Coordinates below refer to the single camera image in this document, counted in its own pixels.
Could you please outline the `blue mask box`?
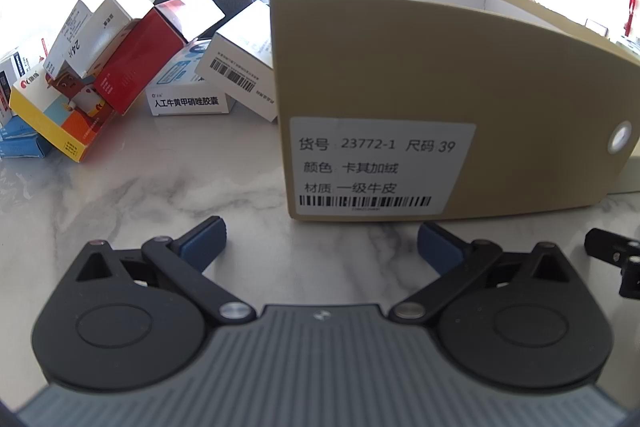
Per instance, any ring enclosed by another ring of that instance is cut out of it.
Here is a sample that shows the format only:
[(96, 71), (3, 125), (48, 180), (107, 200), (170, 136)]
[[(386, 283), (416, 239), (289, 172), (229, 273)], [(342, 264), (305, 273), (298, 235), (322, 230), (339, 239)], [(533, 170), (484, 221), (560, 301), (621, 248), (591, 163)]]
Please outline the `blue mask box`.
[(53, 146), (39, 134), (0, 141), (1, 158), (43, 158)]

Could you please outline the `white box marked 24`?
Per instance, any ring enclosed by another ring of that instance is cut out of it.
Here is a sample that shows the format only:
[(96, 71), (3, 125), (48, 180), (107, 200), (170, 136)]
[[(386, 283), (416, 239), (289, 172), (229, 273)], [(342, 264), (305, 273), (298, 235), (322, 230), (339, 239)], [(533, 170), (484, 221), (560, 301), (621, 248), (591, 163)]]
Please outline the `white box marked 24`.
[(135, 23), (116, 0), (103, 0), (94, 12), (78, 0), (44, 60), (47, 84), (64, 74), (96, 77)]

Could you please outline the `red white bandage box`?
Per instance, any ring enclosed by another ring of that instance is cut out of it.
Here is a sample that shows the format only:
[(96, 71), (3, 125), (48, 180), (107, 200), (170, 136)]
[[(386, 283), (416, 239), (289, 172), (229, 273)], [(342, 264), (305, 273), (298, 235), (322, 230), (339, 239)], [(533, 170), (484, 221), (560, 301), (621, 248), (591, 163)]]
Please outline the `red white bandage box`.
[(119, 115), (190, 41), (224, 18), (214, 0), (167, 0), (138, 20), (102, 68), (94, 87)]

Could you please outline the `white blue tooth medicine box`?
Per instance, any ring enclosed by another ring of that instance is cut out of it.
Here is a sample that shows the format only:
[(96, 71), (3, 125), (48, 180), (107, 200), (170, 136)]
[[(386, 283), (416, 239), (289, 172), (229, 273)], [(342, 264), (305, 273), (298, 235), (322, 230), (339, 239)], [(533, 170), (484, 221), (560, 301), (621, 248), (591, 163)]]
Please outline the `white blue tooth medicine box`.
[(209, 39), (189, 42), (146, 86), (146, 101), (154, 117), (231, 113), (233, 98), (195, 72), (209, 43)]

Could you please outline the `long white medicine box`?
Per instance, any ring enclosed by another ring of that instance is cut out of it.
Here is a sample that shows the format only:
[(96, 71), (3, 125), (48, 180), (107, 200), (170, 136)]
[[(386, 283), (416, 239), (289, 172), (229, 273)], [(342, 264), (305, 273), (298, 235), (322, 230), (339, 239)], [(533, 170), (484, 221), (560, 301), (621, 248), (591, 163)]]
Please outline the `long white medicine box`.
[(218, 28), (195, 72), (266, 121), (278, 116), (269, 6), (259, 0)]

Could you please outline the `yellow orange cartoon box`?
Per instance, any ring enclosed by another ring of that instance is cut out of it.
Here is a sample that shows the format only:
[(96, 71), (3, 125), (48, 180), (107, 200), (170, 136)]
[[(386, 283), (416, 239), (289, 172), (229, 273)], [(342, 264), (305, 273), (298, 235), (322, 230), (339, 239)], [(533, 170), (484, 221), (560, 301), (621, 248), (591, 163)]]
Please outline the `yellow orange cartoon box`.
[(67, 96), (50, 86), (38, 65), (11, 88), (10, 107), (35, 132), (73, 161), (81, 162), (102, 128), (114, 115), (92, 86)]

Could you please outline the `small white blue medicine box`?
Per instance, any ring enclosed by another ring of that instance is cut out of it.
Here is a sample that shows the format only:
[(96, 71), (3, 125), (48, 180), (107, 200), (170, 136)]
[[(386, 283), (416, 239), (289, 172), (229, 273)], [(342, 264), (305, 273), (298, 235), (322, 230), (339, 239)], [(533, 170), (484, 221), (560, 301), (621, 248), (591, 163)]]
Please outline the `small white blue medicine box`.
[(13, 117), (10, 109), (11, 88), (30, 69), (29, 61), (19, 49), (1, 57), (0, 62), (0, 126), (4, 127)]

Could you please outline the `tan cardboard shoe box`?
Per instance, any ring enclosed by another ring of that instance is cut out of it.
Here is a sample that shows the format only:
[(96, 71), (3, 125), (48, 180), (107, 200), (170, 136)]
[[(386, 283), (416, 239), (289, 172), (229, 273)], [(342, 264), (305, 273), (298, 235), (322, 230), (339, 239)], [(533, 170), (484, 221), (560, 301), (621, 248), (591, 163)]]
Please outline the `tan cardboard shoe box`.
[(597, 204), (639, 141), (639, 62), (529, 0), (270, 0), (288, 212)]

